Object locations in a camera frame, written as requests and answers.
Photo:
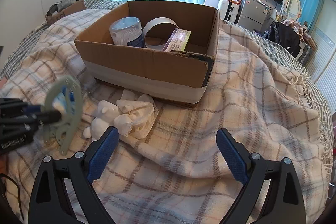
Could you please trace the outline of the blue tissue pack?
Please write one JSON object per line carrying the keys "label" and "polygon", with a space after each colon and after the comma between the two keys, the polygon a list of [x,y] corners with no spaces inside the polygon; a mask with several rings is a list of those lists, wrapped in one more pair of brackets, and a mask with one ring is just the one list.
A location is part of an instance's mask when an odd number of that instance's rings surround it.
{"label": "blue tissue pack", "polygon": [[[67,102],[66,102],[67,90],[68,88],[66,86],[63,86],[61,92],[53,101],[53,107],[63,114],[67,112]],[[72,112],[74,112],[75,98],[73,91],[70,90],[69,95],[70,95],[71,110]]]}

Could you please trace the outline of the white bear figurine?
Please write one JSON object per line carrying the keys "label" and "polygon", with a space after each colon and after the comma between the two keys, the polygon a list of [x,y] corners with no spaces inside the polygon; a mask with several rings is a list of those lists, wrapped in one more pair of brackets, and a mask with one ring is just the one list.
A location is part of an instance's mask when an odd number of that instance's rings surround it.
{"label": "white bear figurine", "polygon": [[91,125],[84,129],[83,136],[86,139],[92,138],[93,141],[98,140],[121,114],[122,112],[118,106],[106,100],[100,101],[96,109],[96,116]]}

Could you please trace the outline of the white socks bundle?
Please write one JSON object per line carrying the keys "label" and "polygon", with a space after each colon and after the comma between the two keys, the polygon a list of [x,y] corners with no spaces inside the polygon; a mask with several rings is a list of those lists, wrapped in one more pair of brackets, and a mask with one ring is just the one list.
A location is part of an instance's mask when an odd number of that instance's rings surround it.
{"label": "white socks bundle", "polygon": [[137,96],[133,91],[124,89],[116,104],[121,112],[113,121],[118,133],[125,137],[130,134],[136,139],[147,137],[158,115],[153,98],[147,94]]}

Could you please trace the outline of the clear cotton swab jar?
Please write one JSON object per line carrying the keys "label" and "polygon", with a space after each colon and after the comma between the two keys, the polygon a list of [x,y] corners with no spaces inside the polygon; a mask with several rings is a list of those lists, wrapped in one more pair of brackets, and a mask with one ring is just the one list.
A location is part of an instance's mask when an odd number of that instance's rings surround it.
{"label": "clear cotton swab jar", "polygon": [[143,48],[141,21],[133,16],[121,18],[109,27],[113,43],[119,46]]}

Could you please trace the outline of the white tape roll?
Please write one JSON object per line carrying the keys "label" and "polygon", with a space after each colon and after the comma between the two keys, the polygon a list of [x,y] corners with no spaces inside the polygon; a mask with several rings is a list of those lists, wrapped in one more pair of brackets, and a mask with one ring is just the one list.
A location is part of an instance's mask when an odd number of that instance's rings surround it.
{"label": "white tape roll", "polygon": [[178,25],[170,18],[158,17],[149,21],[142,30],[146,48],[163,51],[166,43]]}

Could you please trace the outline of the grey checked bed sheet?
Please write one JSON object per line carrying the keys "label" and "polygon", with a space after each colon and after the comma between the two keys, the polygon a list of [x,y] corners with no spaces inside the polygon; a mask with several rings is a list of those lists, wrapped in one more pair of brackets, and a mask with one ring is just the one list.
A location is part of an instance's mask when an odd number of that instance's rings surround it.
{"label": "grey checked bed sheet", "polygon": [[[118,6],[110,0],[84,0],[86,9],[41,24],[7,59],[2,94],[42,102],[59,77],[78,80],[83,93],[83,119],[91,122],[100,100],[116,102],[121,91],[98,83],[75,46],[75,37]],[[192,164],[204,161],[201,143],[225,127],[248,148],[271,158],[331,163],[331,114],[310,74],[282,46],[232,23],[219,25],[219,46],[209,86],[195,107],[158,103],[159,116],[145,148],[155,158],[182,154]]]}

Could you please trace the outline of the plaid blanket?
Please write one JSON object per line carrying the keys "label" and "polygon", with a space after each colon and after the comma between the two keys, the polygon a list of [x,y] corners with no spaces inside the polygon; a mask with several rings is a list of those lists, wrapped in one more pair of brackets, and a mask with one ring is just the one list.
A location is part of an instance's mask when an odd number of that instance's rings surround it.
{"label": "plaid blanket", "polygon": [[[46,29],[20,69],[1,88],[1,97],[43,103],[63,75],[83,91],[82,123],[68,155],[88,147],[82,138],[101,100],[116,103],[122,91],[99,84],[88,73],[74,39],[107,14],[88,9]],[[215,135],[227,128],[250,152],[264,159],[289,157],[302,187],[306,223],[323,212],[330,180],[331,114],[304,72],[278,65],[260,39],[233,24],[220,23],[218,53],[210,83],[193,109],[156,101],[157,119],[147,137],[121,137],[94,189],[116,223],[219,223],[238,195]],[[28,213],[35,176],[46,155],[61,157],[57,142],[35,140],[8,154],[8,173],[20,186]]]}

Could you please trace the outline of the small cardboard box of items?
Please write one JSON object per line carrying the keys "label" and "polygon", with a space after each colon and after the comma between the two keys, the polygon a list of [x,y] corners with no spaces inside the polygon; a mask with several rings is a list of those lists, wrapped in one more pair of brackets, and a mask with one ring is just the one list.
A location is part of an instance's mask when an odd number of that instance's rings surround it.
{"label": "small cardboard box of items", "polygon": [[67,15],[85,10],[84,0],[60,0],[50,6],[45,15],[47,24],[50,26]]}

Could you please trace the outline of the large open cardboard box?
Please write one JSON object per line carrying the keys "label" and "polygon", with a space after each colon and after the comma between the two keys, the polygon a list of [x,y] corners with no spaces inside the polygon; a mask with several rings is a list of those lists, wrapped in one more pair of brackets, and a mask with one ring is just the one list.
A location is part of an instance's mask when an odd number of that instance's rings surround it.
{"label": "large open cardboard box", "polygon": [[[109,27],[135,16],[142,25],[155,18],[173,20],[191,32],[184,51],[159,51],[116,45]],[[127,1],[75,38],[88,72],[97,80],[155,98],[197,104],[210,81],[218,48],[219,11],[175,1]]]}

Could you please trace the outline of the white louvered wardrobe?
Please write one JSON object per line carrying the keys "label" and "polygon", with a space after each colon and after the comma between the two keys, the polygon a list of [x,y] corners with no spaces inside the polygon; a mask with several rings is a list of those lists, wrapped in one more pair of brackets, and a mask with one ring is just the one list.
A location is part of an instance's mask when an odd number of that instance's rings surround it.
{"label": "white louvered wardrobe", "polygon": [[313,82],[326,98],[332,113],[335,112],[335,17],[335,0],[324,0],[311,33],[317,49],[306,64]]}

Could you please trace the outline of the black jacket on chair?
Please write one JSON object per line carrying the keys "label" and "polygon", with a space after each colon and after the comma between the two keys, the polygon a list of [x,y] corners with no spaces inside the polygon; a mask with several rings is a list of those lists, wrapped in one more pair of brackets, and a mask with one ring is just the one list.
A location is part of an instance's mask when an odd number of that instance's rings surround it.
{"label": "black jacket on chair", "polygon": [[293,57],[297,57],[299,54],[300,37],[289,26],[279,22],[273,22],[268,29],[261,34],[261,37],[279,44]]}

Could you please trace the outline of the silver mini fridge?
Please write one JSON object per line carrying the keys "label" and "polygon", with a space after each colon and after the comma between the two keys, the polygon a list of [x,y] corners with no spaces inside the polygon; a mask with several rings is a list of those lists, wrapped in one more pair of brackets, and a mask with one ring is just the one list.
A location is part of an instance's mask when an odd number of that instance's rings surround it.
{"label": "silver mini fridge", "polygon": [[253,32],[261,31],[270,8],[259,0],[243,0],[237,25]]}

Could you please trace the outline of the oval vanity mirror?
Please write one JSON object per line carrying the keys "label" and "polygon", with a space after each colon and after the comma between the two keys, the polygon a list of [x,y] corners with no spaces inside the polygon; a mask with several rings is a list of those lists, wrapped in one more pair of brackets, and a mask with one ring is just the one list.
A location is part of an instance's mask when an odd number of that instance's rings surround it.
{"label": "oval vanity mirror", "polygon": [[285,0],[283,12],[287,19],[298,20],[301,16],[300,0]]}

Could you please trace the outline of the white suitcase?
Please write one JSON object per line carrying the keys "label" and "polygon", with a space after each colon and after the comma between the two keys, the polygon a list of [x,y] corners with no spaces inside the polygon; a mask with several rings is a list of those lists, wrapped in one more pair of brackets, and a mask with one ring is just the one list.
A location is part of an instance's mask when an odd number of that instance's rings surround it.
{"label": "white suitcase", "polygon": [[218,10],[221,20],[227,20],[234,23],[236,21],[239,5],[229,0],[219,0]]}

